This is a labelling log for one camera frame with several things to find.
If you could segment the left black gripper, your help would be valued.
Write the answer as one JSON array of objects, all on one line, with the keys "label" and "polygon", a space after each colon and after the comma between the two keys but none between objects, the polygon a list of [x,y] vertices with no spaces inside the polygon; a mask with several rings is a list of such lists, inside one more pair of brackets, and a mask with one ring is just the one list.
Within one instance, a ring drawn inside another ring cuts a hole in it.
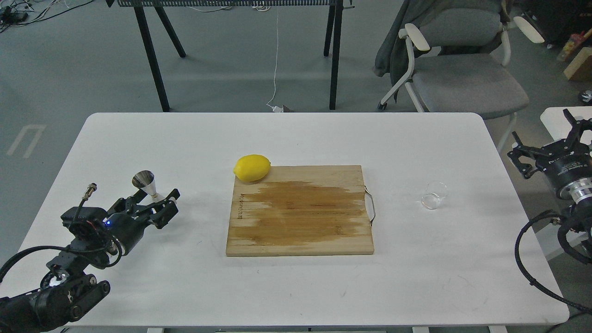
[{"label": "left black gripper", "polygon": [[177,188],[160,202],[139,205],[146,196],[145,192],[137,191],[128,198],[121,197],[107,211],[106,230],[121,245],[123,256],[135,248],[149,225],[163,229],[179,212],[176,200],[180,198],[180,192]]}]

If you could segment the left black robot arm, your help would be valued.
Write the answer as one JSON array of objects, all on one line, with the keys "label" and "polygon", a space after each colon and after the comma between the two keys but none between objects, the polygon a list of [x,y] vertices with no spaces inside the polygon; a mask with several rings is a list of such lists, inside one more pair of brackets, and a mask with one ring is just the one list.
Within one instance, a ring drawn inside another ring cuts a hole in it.
[{"label": "left black robot arm", "polygon": [[63,226],[74,235],[67,247],[40,245],[13,255],[1,268],[2,278],[29,254],[59,251],[46,264],[48,272],[37,289],[1,299],[1,331],[51,331],[80,320],[102,301],[110,293],[110,283],[100,282],[85,269],[112,267],[131,252],[149,225],[162,229],[178,212],[178,189],[143,206],[147,194],[146,188],[140,188],[132,196],[119,198],[108,210],[82,204],[72,207],[61,216]]}]

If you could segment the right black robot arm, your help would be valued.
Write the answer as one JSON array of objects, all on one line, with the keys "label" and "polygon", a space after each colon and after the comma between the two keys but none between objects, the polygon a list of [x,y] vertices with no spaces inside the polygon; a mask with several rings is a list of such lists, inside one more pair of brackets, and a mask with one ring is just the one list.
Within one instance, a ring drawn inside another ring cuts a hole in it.
[{"label": "right black robot arm", "polygon": [[547,226],[536,236],[546,259],[566,253],[583,264],[592,261],[591,108],[547,108],[541,121],[552,135],[553,142],[540,148],[527,146],[513,132],[516,145],[507,155],[524,179],[542,172],[556,198],[569,201],[569,206],[559,212],[547,210],[530,219],[518,234],[515,260],[530,285],[557,301],[590,314],[589,307],[569,301],[544,287],[526,270],[520,258],[522,237],[535,223],[545,221]]}]

